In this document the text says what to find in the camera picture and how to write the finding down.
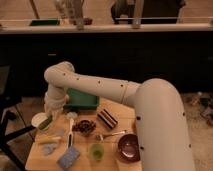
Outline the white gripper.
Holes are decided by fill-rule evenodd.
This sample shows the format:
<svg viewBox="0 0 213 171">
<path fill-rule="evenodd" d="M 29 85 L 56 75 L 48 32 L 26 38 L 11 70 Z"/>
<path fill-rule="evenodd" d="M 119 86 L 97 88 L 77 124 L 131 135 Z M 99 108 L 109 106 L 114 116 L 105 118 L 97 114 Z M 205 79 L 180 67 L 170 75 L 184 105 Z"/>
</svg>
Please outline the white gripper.
<svg viewBox="0 0 213 171">
<path fill-rule="evenodd" d="M 63 88 L 49 87 L 44 97 L 44 109 L 47 114 L 62 109 L 68 100 L 68 95 Z"/>
</svg>

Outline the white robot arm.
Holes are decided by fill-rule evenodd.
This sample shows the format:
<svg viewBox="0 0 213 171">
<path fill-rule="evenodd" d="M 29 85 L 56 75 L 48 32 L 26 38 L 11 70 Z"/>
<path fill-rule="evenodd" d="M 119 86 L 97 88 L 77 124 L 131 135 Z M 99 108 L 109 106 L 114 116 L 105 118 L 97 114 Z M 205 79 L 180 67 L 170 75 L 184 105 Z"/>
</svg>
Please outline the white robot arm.
<svg viewBox="0 0 213 171">
<path fill-rule="evenodd" d="M 184 105 L 170 82 L 152 78 L 136 83 L 81 75 L 67 61 L 48 67 L 44 78 L 48 110 L 64 105 L 67 88 L 133 108 L 143 171 L 196 171 Z"/>
</svg>

